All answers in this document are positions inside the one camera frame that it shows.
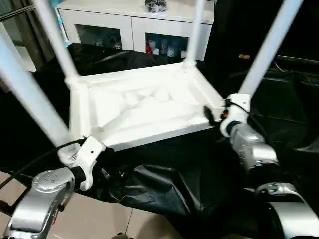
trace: curtain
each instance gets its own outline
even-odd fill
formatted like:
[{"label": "curtain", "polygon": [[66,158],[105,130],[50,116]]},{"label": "curtain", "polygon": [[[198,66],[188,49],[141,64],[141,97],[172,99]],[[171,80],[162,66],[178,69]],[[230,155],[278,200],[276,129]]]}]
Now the curtain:
[{"label": "curtain", "polygon": [[[29,6],[31,0],[9,0],[13,10]],[[16,24],[21,33],[23,44],[36,67],[40,69],[55,55],[51,44],[46,36],[36,11],[28,11],[15,17]]]}]

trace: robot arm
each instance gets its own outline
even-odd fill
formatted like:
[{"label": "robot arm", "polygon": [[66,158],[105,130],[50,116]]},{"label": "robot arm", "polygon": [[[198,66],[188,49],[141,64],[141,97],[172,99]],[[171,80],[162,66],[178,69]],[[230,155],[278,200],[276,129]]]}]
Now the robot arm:
[{"label": "robot arm", "polygon": [[[245,97],[230,96],[233,100]],[[248,105],[246,100],[236,103],[242,107]],[[247,184],[260,204],[256,212],[261,238],[319,238],[318,217],[294,185],[284,179],[274,149],[245,123],[247,113],[238,106],[230,107],[221,131],[224,129],[230,137],[231,146],[246,171]]]},{"label": "robot arm", "polygon": [[105,149],[104,144],[88,137],[77,152],[73,167],[38,174],[15,209],[4,238],[45,239],[74,190],[86,191],[92,187],[92,169],[96,158]]}]

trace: white cabinet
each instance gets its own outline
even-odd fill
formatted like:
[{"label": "white cabinet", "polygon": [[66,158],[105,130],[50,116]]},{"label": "white cabinet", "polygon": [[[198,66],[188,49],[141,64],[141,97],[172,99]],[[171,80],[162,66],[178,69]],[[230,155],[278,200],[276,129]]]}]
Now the white cabinet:
[{"label": "white cabinet", "polygon": [[[164,12],[147,12],[144,0],[66,0],[58,8],[70,43],[145,52],[146,41],[167,46],[180,56],[192,34],[196,0],[168,0]],[[214,22],[214,3],[205,3],[197,60],[204,60]]]},{"label": "white cabinet", "polygon": [[95,12],[59,10],[70,43],[133,50],[131,18]]},{"label": "white cabinet", "polygon": [[[204,60],[211,27],[210,24],[201,25],[197,60]],[[146,40],[152,38],[157,40],[156,45],[159,49],[161,47],[160,41],[168,38],[171,40],[170,42],[179,41],[179,48],[186,50],[188,38],[192,34],[192,23],[132,17],[132,33],[135,51],[145,52]]]}]

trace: items in cabinet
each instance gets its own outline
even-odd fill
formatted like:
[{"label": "items in cabinet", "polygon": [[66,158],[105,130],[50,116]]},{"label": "items in cabinet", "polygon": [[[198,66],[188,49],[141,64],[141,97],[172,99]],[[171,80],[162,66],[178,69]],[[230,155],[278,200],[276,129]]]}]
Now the items in cabinet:
[{"label": "items in cabinet", "polygon": [[149,12],[161,12],[167,10],[167,0],[145,0],[144,4]]},{"label": "items in cabinet", "polygon": [[146,52],[146,54],[151,54],[152,53],[152,49],[150,47],[149,41],[146,41],[145,52]]},{"label": "items in cabinet", "polygon": [[150,45],[151,50],[153,51],[155,49],[155,47],[156,47],[156,41],[149,40],[149,45]]},{"label": "items in cabinet", "polygon": [[181,58],[186,58],[186,56],[187,56],[187,51],[181,51],[180,57]]},{"label": "items in cabinet", "polygon": [[168,49],[168,40],[167,39],[162,39],[161,45],[160,45],[160,53],[162,55],[167,55],[167,49]]},{"label": "items in cabinet", "polygon": [[158,55],[160,53],[160,50],[158,48],[155,48],[153,51],[152,51],[152,54],[153,55]]},{"label": "items in cabinet", "polygon": [[118,29],[77,24],[76,28],[83,44],[122,49],[121,35]]}]

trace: bottle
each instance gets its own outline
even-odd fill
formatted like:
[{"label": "bottle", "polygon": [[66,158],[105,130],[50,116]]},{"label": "bottle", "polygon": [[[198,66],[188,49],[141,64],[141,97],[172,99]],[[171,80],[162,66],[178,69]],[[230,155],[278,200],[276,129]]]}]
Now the bottle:
[{"label": "bottle", "polygon": [[146,54],[151,54],[152,53],[152,49],[150,47],[149,41],[146,41],[145,52],[146,52]]},{"label": "bottle", "polygon": [[161,55],[167,55],[167,49],[168,49],[168,40],[162,39],[161,46],[160,46],[160,53]]}]

